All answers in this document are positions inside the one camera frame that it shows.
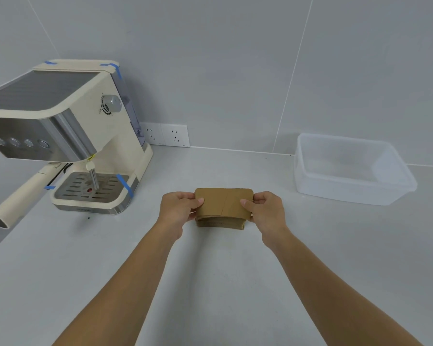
hand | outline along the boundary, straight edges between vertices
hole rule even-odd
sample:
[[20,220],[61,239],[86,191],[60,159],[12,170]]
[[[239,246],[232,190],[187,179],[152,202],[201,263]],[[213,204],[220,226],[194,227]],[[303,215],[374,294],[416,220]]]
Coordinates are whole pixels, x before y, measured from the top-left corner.
[[176,231],[176,239],[179,239],[183,233],[183,225],[196,218],[195,211],[203,203],[204,198],[195,199],[194,193],[167,193],[162,197],[156,225]]
[[250,221],[255,222],[268,248],[273,249],[285,234],[291,234],[285,223],[282,199],[277,195],[271,192],[255,193],[253,202],[241,199],[241,204],[252,213]]

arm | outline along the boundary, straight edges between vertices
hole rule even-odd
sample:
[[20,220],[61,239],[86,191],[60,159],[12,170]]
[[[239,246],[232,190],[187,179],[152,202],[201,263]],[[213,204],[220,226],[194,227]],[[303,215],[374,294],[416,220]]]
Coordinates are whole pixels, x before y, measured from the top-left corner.
[[63,331],[53,346],[134,345],[148,313],[173,243],[204,202],[194,193],[162,197],[156,224],[97,296]]
[[281,263],[303,306],[329,346],[421,346],[411,334],[325,266],[285,223],[282,200],[271,192],[241,199],[263,243]]

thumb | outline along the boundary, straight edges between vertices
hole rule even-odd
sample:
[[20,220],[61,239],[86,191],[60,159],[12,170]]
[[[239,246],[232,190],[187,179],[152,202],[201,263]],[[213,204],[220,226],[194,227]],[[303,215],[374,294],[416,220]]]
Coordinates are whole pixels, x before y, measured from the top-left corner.
[[244,209],[250,211],[251,213],[254,212],[255,203],[251,202],[250,200],[241,199],[241,205],[244,207]]
[[199,199],[189,199],[188,200],[188,206],[191,209],[197,209],[199,206],[201,206],[204,203],[204,198]]

finger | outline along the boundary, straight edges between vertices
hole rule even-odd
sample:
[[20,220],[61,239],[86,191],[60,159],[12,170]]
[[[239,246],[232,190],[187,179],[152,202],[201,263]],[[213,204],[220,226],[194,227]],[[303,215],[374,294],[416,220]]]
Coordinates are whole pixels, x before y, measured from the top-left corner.
[[254,200],[268,200],[274,194],[269,191],[259,192],[254,194]]
[[178,199],[194,199],[195,195],[194,193],[190,193],[190,192],[174,192],[173,194],[175,194]]
[[191,212],[191,213],[189,214],[188,219],[186,220],[186,222],[187,222],[187,221],[194,220],[194,219],[196,218],[196,216],[197,216],[197,213],[196,213],[196,212]]
[[189,206],[191,209],[197,209],[199,206],[201,206],[204,203],[204,198],[199,199],[187,199],[187,206]]
[[255,204],[252,203],[250,200],[247,199],[241,199],[241,205],[244,207],[244,209],[253,212],[255,209]]

espresso machine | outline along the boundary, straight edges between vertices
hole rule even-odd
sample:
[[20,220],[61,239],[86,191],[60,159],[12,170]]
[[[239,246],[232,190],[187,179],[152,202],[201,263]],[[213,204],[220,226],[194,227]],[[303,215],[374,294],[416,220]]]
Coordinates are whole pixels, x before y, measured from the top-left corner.
[[46,61],[1,86],[0,152],[49,162],[0,205],[2,228],[44,188],[58,209],[118,214],[152,157],[119,63],[109,60]]

